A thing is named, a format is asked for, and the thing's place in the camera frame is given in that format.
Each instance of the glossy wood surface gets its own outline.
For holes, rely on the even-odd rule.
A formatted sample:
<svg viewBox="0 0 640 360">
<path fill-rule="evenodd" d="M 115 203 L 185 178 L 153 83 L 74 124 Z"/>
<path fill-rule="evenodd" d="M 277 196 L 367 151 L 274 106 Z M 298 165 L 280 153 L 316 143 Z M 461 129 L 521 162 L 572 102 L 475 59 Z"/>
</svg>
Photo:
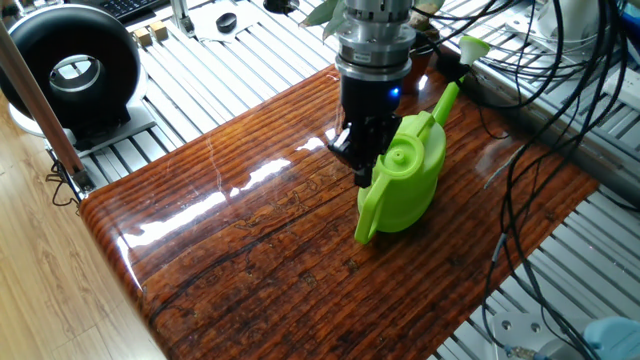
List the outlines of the glossy wood surface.
<svg viewBox="0 0 640 360">
<path fill-rule="evenodd" d="M 483 186 L 522 139 L 492 140 L 461 96 L 429 210 L 362 246 L 357 188 L 325 147 L 338 76 L 324 70 L 83 202 L 82 218 L 169 358 L 425 359 L 480 304 L 505 181 Z M 400 114 L 435 105 L 445 82 L 428 76 Z M 485 117 L 492 132 L 512 132 L 496 113 Z M 560 160 L 545 161 L 541 176 Z M 524 247 L 595 187 L 579 169 L 562 170 L 532 207 Z M 496 281 L 506 274 L 502 261 Z"/>
</svg>

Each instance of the keyboard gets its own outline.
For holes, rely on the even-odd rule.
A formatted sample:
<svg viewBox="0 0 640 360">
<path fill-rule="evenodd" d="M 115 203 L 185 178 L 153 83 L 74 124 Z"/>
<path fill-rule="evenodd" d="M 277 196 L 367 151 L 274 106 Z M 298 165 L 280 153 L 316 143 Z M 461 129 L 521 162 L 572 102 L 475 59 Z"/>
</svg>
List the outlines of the keyboard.
<svg viewBox="0 0 640 360">
<path fill-rule="evenodd" d="M 99 7 L 111 13 L 121 23 L 135 22 L 152 9 L 169 4 L 169 0 L 70 0 L 72 4 Z"/>
</svg>

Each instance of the blue object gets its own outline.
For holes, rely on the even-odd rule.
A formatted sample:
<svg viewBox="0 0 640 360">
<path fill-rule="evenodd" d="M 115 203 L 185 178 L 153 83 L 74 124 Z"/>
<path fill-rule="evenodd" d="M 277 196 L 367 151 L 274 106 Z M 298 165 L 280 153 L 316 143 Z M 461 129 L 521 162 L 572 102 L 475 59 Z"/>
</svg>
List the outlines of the blue object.
<svg viewBox="0 0 640 360">
<path fill-rule="evenodd" d="M 640 323 L 609 317 L 590 323 L 584 339 L 603 360 L 629 360 L 640 356 Z"/>
<path fill-rule="evenodd" d="M 640 10 L 631 4 L 627 4 L 627 7 L 622 14 L 622 27 L 627 32 L 627 39 L 629 42 L 629 54 L 631 57 L 640 64 Z"/>
</svg>

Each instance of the small wooden block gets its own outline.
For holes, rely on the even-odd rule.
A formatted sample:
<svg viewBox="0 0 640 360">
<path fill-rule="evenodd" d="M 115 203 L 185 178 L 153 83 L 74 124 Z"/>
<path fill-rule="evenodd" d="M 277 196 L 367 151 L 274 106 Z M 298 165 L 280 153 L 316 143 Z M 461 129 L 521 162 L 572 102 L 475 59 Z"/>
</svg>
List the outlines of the small wooden block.
<svg viewBox="0 0 640 360">
<path fill-rule="evenodd" d="M 140 28 L 134 31 L 133 34 L 138 38 L 138 41 L 140 41 L 140 45 L 142 46 L 149 46 L 153 43 L 151 40 L 151 34 L 146 28 Z"/>
<path fill-rule="evenodd" d="M 167 32 L 167 27 L 164 26 L 162 21 L 154 22 L 151 26 L 151 31 L 156 36 L 158 41 L 166 40 L 169 37 L 169 33 Z"/>
</svg>

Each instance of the wooden pole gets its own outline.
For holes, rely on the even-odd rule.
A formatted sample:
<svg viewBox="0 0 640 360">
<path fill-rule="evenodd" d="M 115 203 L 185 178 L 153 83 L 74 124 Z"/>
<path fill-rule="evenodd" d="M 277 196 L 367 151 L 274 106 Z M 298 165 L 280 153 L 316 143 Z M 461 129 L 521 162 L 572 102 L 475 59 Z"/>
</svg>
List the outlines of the wooden pole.
<svg viewBox="0 0 640 360">
<path fill-rule="evenodd" d="M 62 125 L 60 125 L 4 24 L 0 25 L 0 67 L 29 109 L 31 116 L 40 125 L 40 129 L 65 169 L 71 176 L 83 172 L 84 166 L 80 162 L 78 154 L 65 135 Z"/>
</svg>

